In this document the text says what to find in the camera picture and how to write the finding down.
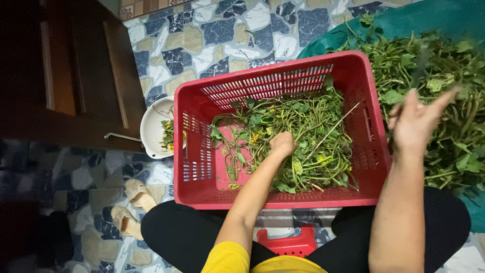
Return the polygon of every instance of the wooden door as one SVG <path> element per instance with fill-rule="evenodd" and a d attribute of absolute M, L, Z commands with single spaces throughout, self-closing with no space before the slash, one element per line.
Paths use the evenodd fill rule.
<path fill-rule="evenodd" d="M 103 138 L 140 138 L 146 109 L 121 21 L 97 0 L 6 6 L 0 137 L 142 151 L 140 142 Z"/>

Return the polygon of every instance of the slipper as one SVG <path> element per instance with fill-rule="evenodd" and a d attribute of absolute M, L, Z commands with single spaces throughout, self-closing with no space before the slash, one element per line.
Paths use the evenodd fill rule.
<path fill-rule="evenodd" d="M 138 240 L 143 241 L 141 232 L 141 225 L 131 215 L 131 213 L 122 206 L 115 206 L 111 209 L 111 217 L 114 225 L 118 228 L 120 233 L 124 236 L 133 236 Z"/>
<path fill-rule="evenodd" d="M 125 193 L 135 207 L 142 207 L 145 212 L 158 205 L 148 188 L 138 179 L 128 179 L 125 183 Z"/>

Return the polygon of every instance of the black pants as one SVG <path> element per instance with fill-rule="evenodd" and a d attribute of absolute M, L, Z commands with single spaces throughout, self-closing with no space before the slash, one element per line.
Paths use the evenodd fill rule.
<path fill-rule="evenodd" d="M 374 206 L 343 208 L 332 222 L 337 237 L 306 258 L 329 273 L 368 272 L 374 210 Z M 165 202 L 143 217 L 142 235 L 154 252 L 183 273 L 198 273 L 214 246 L 226 213 Z M 425 272 L 431 273 L 463 246 L 470 231 L 470 216 L 461 200 L 435 188 L 424 191 L 424 214 Z M 253 242 L 250 267 L 275 256 L 268 248 Z"/>

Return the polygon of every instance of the yellow shirt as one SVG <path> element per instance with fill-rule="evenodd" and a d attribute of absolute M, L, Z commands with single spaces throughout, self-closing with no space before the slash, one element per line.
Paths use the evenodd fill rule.
<path fill-rule="evenodd" d="M 234 242 L 218 243 L 210 251 L 202 273 L 247 273 L 249 255 Z M 317 264 L 296 256 L 277 256 L 255 266 L 251 273 L 327 273 Z"/>

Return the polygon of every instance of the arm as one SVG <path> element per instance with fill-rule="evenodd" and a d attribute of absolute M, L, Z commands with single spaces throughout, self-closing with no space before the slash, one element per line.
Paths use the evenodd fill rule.
<path fill-rule="evenodd" d="M 240 244 L 251 256 L 253 230 L 259 211 L 266 203 L 269 187 L 281 162 L 294 150 L 290 132 L 279 133 L 271 141 L 271 152 L 242 187 L 234 200 L 214 245 L 224 241 Z"/>
<path fill-rule="evenodd" d="M 412 89 L 404 105 L 390 113 L 389 129 L 393 130 L 397 151 L 372 221 L 372 273 L 424 272 L 424 152 L 441 112 L 458 90 L 424 106 Z"/>

